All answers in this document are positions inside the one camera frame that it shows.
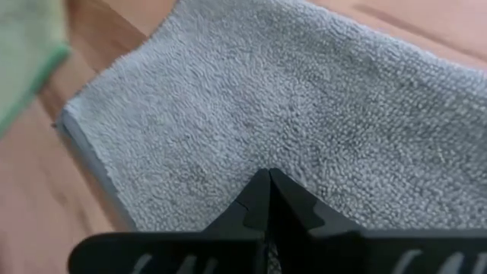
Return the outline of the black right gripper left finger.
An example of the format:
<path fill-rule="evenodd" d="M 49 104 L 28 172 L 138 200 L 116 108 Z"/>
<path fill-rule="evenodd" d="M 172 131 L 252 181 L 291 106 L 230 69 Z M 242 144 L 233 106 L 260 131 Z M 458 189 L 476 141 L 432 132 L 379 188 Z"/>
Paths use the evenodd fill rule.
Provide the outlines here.
<path fill-rule="evenodd" d="M 237 198 L 204 230 L 207 233 L 266 231 L 271 179 L 267 169 L 258 170 Z"/>

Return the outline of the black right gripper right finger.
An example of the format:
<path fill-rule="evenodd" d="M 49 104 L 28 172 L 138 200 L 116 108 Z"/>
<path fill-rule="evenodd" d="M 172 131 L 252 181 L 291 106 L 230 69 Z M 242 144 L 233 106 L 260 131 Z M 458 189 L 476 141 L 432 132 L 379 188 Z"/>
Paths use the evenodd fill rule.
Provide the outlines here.
<path fill-rule="evenodd" d="M 341 234 L 361 226 L 331 208 L 281 170 L 270 170 L 279 204 L 308 234 Z"/>

